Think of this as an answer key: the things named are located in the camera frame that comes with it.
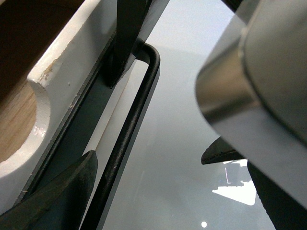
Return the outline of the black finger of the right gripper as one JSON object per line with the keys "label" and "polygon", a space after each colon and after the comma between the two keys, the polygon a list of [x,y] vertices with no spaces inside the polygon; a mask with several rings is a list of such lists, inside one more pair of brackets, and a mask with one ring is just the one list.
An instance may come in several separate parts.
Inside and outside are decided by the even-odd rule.
{"label": "black finger of the right gripper", "polygon": [[104,80],[114,87],[153,30],[152,0],[118,0],[115,43],[105,64]]}

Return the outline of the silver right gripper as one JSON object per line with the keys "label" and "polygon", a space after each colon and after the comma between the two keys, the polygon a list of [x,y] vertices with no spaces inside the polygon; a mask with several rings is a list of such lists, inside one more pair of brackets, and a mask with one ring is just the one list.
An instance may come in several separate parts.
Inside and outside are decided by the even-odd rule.
{"label": "silver right gripper", "polygon": [[307,3],[245,0],[200,70],[208,123],[307,205]]}

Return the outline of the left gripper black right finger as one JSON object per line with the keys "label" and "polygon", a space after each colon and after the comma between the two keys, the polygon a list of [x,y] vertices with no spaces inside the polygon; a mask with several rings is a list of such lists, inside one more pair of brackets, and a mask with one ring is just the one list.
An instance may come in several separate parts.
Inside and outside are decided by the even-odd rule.
{"label": "left gripper black right finger", "polygon": [[[243,158],[243,155],[219,137],[203,153],[201,163],[206,165]],[[252,163],[248,162],[247,167],[261,203],[274,227],[277,230],[305,230],[307,210]]]}

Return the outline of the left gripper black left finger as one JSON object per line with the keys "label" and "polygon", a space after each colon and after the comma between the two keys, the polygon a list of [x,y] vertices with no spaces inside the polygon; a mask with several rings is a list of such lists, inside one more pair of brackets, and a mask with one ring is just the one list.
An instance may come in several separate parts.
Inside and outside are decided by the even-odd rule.
{"label": "left gripper black left finger", "polygon": [[0,217],[2,230],[77,230],[91,196],[98,159],[91,150]]}

